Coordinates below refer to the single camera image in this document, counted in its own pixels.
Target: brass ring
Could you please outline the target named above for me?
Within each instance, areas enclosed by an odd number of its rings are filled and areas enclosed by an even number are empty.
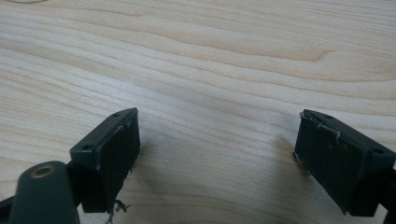
[[[56,170],[56,169],[55,169],[55,167],[54,167],[53,165],[43,165],[43,166],[40,166],[40,167],[38,167],[37,169],[35,169],[35,170],[30,174],[30,176],[31,176],[32,178],[37,179],[37,178],[41,178],[41,177],[50,175],[50,174],[52,174],[53,172],[55,172],[55,170]]]

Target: small hole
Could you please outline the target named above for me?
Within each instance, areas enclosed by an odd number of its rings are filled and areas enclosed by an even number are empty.
[[[49,167],[44,167],[44,168],[41,168],[41,169],[37,170],[35,173],[37,175],[45,175],[46,173],[49,173],[49,172],[50,172],[50,168]]]
[[[384,154],[384,150],[379,149],[379,148],[374,148],[374,149],[372,149],[372,151],[377,153],[377,154]]]
[[[55,167],[53,165],[44,165],[40,168],[34,170],[31,173],[32,178],[41,178],[47,175],[52,174],[55,171]]]
[[[92,148],[92,145],[85,145],[82,149],[88,150],[88,149],[90,149],[90,148]]]

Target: wood grain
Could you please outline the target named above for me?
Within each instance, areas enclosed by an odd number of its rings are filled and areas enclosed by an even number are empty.
[[[0,199],[111,113],[142,153],[116,223],[382,223],[344,216],[291,157],[299,112],[396,148],[396,2],[0,0]],[[80,213],[83,223],[106,215]]]

